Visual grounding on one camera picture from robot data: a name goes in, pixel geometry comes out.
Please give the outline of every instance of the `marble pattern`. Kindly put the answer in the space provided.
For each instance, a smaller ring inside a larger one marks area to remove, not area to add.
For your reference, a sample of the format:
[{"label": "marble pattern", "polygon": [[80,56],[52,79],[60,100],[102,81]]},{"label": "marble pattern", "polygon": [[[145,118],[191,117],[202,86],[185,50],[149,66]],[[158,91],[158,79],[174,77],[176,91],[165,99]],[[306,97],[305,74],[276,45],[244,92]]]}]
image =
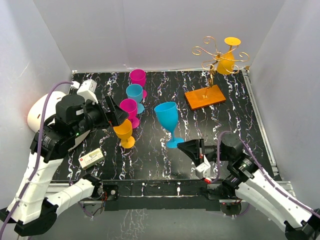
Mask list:
[{"label": "marble pattern", "polygon": [[[159,124],[154,108],[161,103],[174,101],[178,106],[179,123],[175,129],[177,137],[186,141],[204,138],[207,145],[217,143],[222,131],[233,131],[244,139],[260,161],[273,176],[266,147],[257,123],[252,103],[242,73],[218,74],[214,82],[226,97],[226,102],[192,111],[184,93],[207,84],[210,75],[205,71],[148,72],[145,90],[145,107],[138,114],[140,126],[133,130],[136,140],[131,149],[124,149],[112,127],[94,130],[75,150],[71,151],[58,168],[54,181],[77,180],[87,173],[103,180],[174,180],[196,179],[195,165],[180,150],[169,149],[166,142],[171,135]],[[126,88],[130,84],[128,72],[79,73],[73,81],[93,79],[97,82],[95,94],[102,105],[103,95],[111,94],[119,104],[126,99]],[[105,159],[87,170],[79,164],[79,157],[101,148]],[[221,178],[229,175],[227,163],[222,162]]]}]

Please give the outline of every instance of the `wine glass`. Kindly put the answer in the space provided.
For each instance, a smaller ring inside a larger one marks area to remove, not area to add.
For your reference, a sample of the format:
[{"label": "wine glass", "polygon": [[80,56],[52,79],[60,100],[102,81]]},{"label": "wine glass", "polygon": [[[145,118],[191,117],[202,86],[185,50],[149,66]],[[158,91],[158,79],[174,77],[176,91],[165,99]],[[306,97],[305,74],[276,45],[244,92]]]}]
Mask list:
[{"label": "wine glass", "polygon": [[140,124],[140,120],[136,117],[138,113],[137,102],[133,99],[127,98],[120,103],[119,107],[129,114],[128,119],[132,123],[132,128],[137,128]]},{"label": "wine glass", "polygon": [[113,130],[118,138],[121,139],[121,146],[130,149],[135,145],[136,140],[132,136],[132,123],[126,119],[119,126],[114,126]]},{"label": "wine glass", "polygon": [[136,101],[138,104],[138,114],[141,114],[145,110],[145,107],[140,103],[143,96],[142,86],[139,84],[131,84],[126,88],[125,92],[128,96],[128,99],[133,99]]},{"label": "wine glass", "polygon": [[174,101],[161,103],[154,108],[159,123],[171,133],[171,139],[166,143],[170,149],[177,147],[177,144],[183,143],[183,138],[175,137],[175,128],[178,124],[178,109]]},{"label": "wine glass", "polygon": [[[132,84],[139,84],[141,87],[146,85],[147,75],[146,72],[142,69],[135,69],[129,74]],[[147,96],[147,91],[143,90],[142,98],[144,99]]]}]

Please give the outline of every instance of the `small box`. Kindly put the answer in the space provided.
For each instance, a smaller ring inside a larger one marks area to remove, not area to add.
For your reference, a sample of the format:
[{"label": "small box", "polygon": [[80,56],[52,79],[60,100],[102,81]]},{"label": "small box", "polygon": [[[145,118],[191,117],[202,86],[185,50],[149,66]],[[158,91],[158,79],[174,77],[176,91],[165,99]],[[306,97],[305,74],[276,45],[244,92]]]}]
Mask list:
[{"label": "small box", "polygon": [[100,148],[97,148],[96,150],[93,150],[89,152],[88,154],[82,156],[79,158],[79,163],[82,167],[82,169],[88,169],[91,166],[99,163],[104,159],[104,155],[102,154],[102,151]]}]

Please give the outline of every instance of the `pink cup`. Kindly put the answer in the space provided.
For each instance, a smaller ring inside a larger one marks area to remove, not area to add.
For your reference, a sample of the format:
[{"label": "pink cup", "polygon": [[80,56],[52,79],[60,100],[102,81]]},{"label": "pink cup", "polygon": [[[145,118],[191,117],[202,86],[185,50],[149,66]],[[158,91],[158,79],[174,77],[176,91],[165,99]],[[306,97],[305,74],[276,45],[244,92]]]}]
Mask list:
[{"label": "pink cup", "polygon": [[[146,78],[146,72],[142,69],[135,69],[132,72],[130,72],[130,79],[132,84],[139,84],[141,87],[144,87],[147,81]],[[143,96],[142,98],[145,98],[147,96],[147,91],[143,90]]]},{"label": "pink cup", "polygon": [[136,117],[138,113],[138,104],[135,100],[127,98],[120,102],[119,107],[129,114],[128,119],[132,123],[132,128],[135,129],[139,126],[140,120]]}]

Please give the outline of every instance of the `blue cup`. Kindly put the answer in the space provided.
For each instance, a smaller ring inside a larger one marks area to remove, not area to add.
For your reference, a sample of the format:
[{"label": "blue cup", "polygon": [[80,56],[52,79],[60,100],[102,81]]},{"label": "blue cup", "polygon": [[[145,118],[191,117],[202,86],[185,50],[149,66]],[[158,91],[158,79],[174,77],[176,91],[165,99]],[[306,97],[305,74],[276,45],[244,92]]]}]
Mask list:
[{"label": "blue cup", "polygon": [[171,133],[171,139],[166,143],[170,149],[177,147],[177,144],[183,143],[183,138],[175,137],[175,128],[178,125],[178,109],[174,101],[161,103],[154,108],[159,123]]},{"label": "blue cup", "polygon": [[143,88],[139,84],[131,84],[125,90],[128,99],[133,99],[138,104],[138,114],[141,114],[145,107],[140,103],[143,98]]}]

